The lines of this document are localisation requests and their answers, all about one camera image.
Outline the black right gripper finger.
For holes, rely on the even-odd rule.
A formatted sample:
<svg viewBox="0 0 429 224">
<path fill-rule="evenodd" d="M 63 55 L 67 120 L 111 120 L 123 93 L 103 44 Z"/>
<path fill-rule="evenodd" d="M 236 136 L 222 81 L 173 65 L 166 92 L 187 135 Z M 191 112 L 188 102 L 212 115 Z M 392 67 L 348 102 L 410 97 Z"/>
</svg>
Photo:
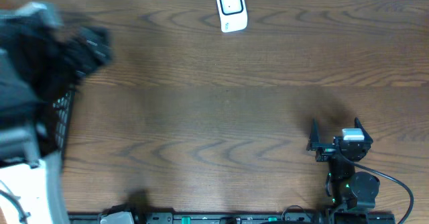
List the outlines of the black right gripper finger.
<svg viewBox="0 0 429 224">
<path fill-rule="evenodd" d="M 362 131 L 363 134 L 363 140 L 366 142 L 372 142 L 371 136 L 366 132 L 365 128 L 362 126 L 361 122 L 359 121 L 359 118 L 356 117 L 354 119 L 354 124 L 356 128 L 359 128 Z"/>
<path fill-rule="evenodd" d="M 310 132 L 310 137 L 308 140 L 309 144 L 319 144 L 320 143 L 320 137 L 318 133 L 318 124 L 315 119 L 312 120 L 312 128 Z"/>
</svg>

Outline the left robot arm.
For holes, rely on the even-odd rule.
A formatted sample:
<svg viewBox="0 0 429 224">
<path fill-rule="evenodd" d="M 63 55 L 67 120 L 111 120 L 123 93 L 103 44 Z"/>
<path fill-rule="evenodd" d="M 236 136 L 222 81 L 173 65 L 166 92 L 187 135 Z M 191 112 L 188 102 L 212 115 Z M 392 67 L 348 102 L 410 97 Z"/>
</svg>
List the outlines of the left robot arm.
<svg viewBox="0 0 429 224">
<path fill-rule="evenodd" d="M 8 223 L 68 223 L 56 137 L 59 101 L 112 59 L 110 34 L 86 26 L 60 41 L 50 3 L 1 12 L 1 209 Z"/>
</svg>

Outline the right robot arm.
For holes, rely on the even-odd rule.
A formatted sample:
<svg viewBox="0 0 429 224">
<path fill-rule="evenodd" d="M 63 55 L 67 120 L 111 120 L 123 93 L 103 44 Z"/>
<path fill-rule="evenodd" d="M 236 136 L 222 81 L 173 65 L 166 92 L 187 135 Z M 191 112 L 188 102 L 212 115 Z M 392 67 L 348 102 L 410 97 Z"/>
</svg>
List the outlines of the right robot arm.
<svg viewBox="0 0 429 224">
<path fill-rule="evenodd" d="M 316 153 L 317 162 L 328 164 L 325 182 L 326 194 L 332 198 L 332 206 L 315 214 L 313 223 L 394 223 L 391 213 L 373 213 L 379 193 L 380 180 L 368 172 L 357 172 L 355 164 L 368 153 L 373 139 L 360 121 L 354 120 L 353 128 L 344 128 L 332 142 L 320 140 L 317 122 L 312 129 L 306 149 Z"/>
</svg>

